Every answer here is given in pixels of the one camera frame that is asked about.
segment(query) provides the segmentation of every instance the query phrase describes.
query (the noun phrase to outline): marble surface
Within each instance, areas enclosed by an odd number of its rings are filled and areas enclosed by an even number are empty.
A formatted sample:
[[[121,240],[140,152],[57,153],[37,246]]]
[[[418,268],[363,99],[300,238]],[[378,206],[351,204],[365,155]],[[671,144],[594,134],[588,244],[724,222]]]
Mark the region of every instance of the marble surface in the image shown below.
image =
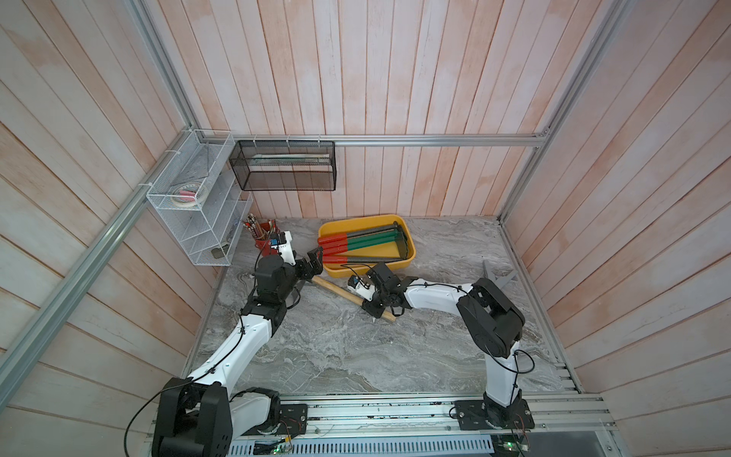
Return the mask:
[[[323,219],[282,219],[300,255],[316,246]],[[435,282],[472,282],[481,276],[482,261],[497,276],[512,270],[496,223],[486,218],[406,219],[417,256],[400,276],[421,276]],[[250,275],[257,251],[242,236],[229,267],[202,344],[200,364],[235,327],[237,312],[253,284]],[[344,287],[346,279],[325,277]],[[504,288],[526,317],[521,348],[530,352],[536,369],[518,377],[528,391],[562,390],[546,353],[528,296],[518,279]],[[481,393],[485,389],[485,354],[477,349],[459,316],[432,310],[407,310],[390,324],[376,320],[353,303],[307,283],[301,302],[287,312],[273,338],[254,357],[236,388],[251,386],[291,393]],[[521,370],[530,366],[518,357]]]

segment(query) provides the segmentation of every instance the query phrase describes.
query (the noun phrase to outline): vent grille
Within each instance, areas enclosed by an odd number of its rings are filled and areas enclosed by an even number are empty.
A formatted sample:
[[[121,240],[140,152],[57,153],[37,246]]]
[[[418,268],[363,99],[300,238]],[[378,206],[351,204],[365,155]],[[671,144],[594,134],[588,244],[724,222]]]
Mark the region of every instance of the vent grille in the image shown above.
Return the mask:
[[[254,439],[237,439],[231,443],[229,456],[251,456]],[[458,456],[493,453],[490,435],[461,437],[374,437],[374,438],[297,438],[292,441],[291,456]]]

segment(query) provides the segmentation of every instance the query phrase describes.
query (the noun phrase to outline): white wire shelf organizer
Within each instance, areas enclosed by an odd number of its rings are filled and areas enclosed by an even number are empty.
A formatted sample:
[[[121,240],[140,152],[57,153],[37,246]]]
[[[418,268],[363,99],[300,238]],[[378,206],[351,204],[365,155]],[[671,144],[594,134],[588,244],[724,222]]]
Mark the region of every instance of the white wire shelf organizer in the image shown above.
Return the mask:
[[[234,172],[224,169],[234,145],[231,132],[192,130],[147,194],[195,265],[231,265],[253,203],[251,194],[239,199]]]

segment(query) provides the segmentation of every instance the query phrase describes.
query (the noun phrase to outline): metal base rail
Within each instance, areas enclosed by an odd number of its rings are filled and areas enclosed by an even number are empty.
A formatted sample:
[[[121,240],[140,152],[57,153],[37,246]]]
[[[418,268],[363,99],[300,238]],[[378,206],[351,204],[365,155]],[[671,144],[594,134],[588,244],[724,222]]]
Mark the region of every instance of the metal base rail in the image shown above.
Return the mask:
[[[520,282],[523,283],[523,287],[525,287],[526,289],[526,292],[528,294],[528,301],[530,302],[533,312],[535,314],[536,324],[538,324],[538,328],[540,328],[541,333],[545,337],[546,343],[548,344],[548,352],[552,357],[556,359],[557,363],[564,364],[564,368],[569,371],[571,380],[574,382],[576,390],[578,390],[579,392],[583,392],[584,389],[581,385],[581,381],[579,380],[579,376],[576,374],[573,365],[569,362],[569,358],[566,354],[566,350],[564,349],[564,345],[561,344],[561,341],[559,341],[558,336],[556,335],[556,330],[554,330],[553,328],[553,323],[550,321],[550,318],[548,317],[545,308],[543,308],[540,295],[538,295],[538,291],[536,290],[536,287],[533,284],[531,277],[528,275],[528,270],[526,269],[526,266],[523,264],[522,259],[515,250],[515,245],[512,243],[512,240],[505,231],[504,225],[501,223],[499,227],[500,237],[502,238],[503,244],[505,245],[505,250],[507,251],[508,257],[510,257],[510,261],[515,266],[515,269],[518,271],[518,278],[520,279]]]
[[[524,393],[533,414],[533,433],[616,430],[614,419],[599,395]],[[449,416],[457,400],[482,400],[482,395],[360,394],[282,396],[283,404],[307,403],[305,438],[418,437],[473,434],[461,431]],[[512,433],[509,429],[482,434]]]

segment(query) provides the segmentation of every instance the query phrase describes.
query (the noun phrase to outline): red cup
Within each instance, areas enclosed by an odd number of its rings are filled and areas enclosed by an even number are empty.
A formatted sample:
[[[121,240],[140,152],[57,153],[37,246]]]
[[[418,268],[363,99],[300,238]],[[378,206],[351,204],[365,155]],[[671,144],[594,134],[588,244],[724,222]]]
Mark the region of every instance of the red cup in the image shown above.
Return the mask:
[[[269,222],[263,222],[260,224],[262,226],[262,229],[265,232],[268,232]],[[274,249],[271,244],[269,243],[269,240],[254,240],[254,243],[257,245],[257,249],[259,249],[262,252],[262,257],[268,256],[268,255],[279,255],[279,251]]]

